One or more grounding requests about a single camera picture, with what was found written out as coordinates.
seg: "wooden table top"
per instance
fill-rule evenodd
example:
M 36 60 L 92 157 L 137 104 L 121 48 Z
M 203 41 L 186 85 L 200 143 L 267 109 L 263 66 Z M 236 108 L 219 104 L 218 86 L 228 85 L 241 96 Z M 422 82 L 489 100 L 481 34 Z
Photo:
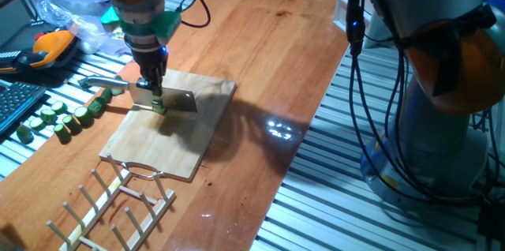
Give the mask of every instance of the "wooden table top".
M 236 81 L 238 88 L 193 182 L 162 180 L 177 198 L 142 249 L 249 249 L 347 47 L 333 24 L 336 0 L 205 2 L 211 24 L 179 28 L 169 43 L 169 68 Z M 198 24 L 205 14 L 196 3 L 183 18 Z M 135 81 L 138 66 L 129 63 L 121 75 Z M 70 234 L 77 223 L 62 202 L 82 217 L 91 206 L 79 184 L 95 200 L 103 192 L 90 170 L 106 183 L 115 178 L 98 153 L 132 105 L 128 94 L 115 97 L 90 129 L 67 145 L 52 137 L 1 181 L 2 233 L 28 250 L 56 250 L 62 241 L 46 221 Z M 292 133 L 278 137 L 272 124 Z M 154 182 L 134 178 L 128 187 L 159 198 Z M 125 237 L 133 233 L 125 207 L 138 219 L 148 214 L 142 202 L 121 194 L 88 238 L 120 250 L 110 226 Z

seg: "plastic bag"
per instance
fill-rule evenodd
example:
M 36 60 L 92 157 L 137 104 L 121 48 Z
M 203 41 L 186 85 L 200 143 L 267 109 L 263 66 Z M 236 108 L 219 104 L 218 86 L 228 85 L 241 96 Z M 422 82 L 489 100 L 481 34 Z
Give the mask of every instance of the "plastic bag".
M 65 27 L 90 46 L 108 54 L 129 53 L 122 31 L 106 32 L 100 17 L 110 8 L 110 0 L 37 0 L 41 18 Z

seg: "cucumber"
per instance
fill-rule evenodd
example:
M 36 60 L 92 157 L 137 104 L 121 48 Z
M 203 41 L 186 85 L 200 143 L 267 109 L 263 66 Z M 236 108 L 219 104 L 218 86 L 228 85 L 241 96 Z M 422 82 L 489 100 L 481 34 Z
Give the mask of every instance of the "cucumber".
M 32 131 L 26 125 L 20 125 L 16 135 L 22 144 L 30 144 L 33 141 Z
M 115 77 L 115 79 L 117 79 L 118 81 L 122 81 L 123 80 L 123 78 L 121 76 L 119 76 L 119 75 L 117 75 Z M 124 88 L 112 88 L 110 91 L 112 92 L 113 96 L 118 96 L 118 95 L 121 95 L 121 94 L 125 93 L 125 89 Z
M 162 99 L 153 99 L 151 102 L 152 105 L 152 110 L 155 113 L 164 115 L 167 112 L 167 109 L 163 106 L 163 100 Z
M 87 77 L 85 77 L 85 78 L 83 78 L 83 79 L 79 80 L 77 83 L 78 83 L 78 84 L 80 85 L 80 87 L 81 87 L 81 88 L 83 88 L 83 89 L 88 89 L 88 88 L 90 88 L 90 87 L 91 87 L 91 86 L 89 86 L 89 84 L 88 84 L 88 78 L 87 78 Z
M 47 124 L 54 124 L 56 122 L 56 113 L 53 110 L 42 110 L 40 117 Z
M 32 128 L 34 131 L 36 132 L 40 132 L 41 130 L 43 130 L 44 128 L 46 127 L 46 122 L 44 122 L 41 118 L 37 117 L 37 118 L 34 118 L 31 122 L 30 122 L 30 128 Z
M 69 131 L 66 130 L 65 126 L 62 124 L 54 126 L 54 133 L 56 133 L 56 136 L 62 144 L 68 144 L 72 140 Z
M 93 125 L 93 122 L 95 120 L 93 116 L 89 113 L 88 108 L 86 107 L 77 108 L 75 111 L 75 116 L 77 120 L 79 120 L 80 125 L 83 126 L 84 128 Z
M 66 104 L 64 104 L 62 101 L 58 101 L 53 104 L 53 106 L 50 107 L 51 110 L 53 110 L 56 114 L 64 114 L 66 113 Z
M 103 89 L 102 95 L 100 97 L 103 97 L 109 103 L 112 100 L 112 89 L 110 88 Z
M 88 110 L 89 113 L 93 116 L 93 118 L 98 118 L 102 116 L 103 112 L 105 112 L 106 107 L 107 107 L 107 101 L 103 97 L 96 97 L 89 104 Z
M 76 119 L 72 117 L 72 115 L 66 115 L 62 121 L 63 124 L 65 124 L 65 126 L 69 128 L 72 134 L 76 135 L 82 132 L 82 126 L 79 125 L 79 123 L 76 121 Z

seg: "black keyboard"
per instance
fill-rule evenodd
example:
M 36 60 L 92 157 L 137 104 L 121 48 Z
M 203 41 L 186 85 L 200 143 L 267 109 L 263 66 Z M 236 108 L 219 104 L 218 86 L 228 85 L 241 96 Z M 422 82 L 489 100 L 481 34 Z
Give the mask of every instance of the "black keyboard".
M 0 85 L 0 134 L 22 116 L 46 89 L 37 85 L 15 82 L 5 88 Z

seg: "cleaver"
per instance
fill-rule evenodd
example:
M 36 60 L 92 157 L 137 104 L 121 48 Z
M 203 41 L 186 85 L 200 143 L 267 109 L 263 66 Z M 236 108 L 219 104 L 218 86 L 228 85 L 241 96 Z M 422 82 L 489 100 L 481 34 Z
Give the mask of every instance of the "cleaver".
M 88 77 L 88 85 L 99 86 L 103 88 L 124 88 L 129 91 L 133 102 L 145 109 L 152 109 L 152 100 L 161 98 L 163 107 L 168 110 L 182 112 L 197 112 L 196 100 L 193 92 L 175 89 L 162 88 L 160 97 L 153 96 L 152 91 L 144 88 L 138 88 L 136 84 L 128 81 L 119 81 L 110 77 Z

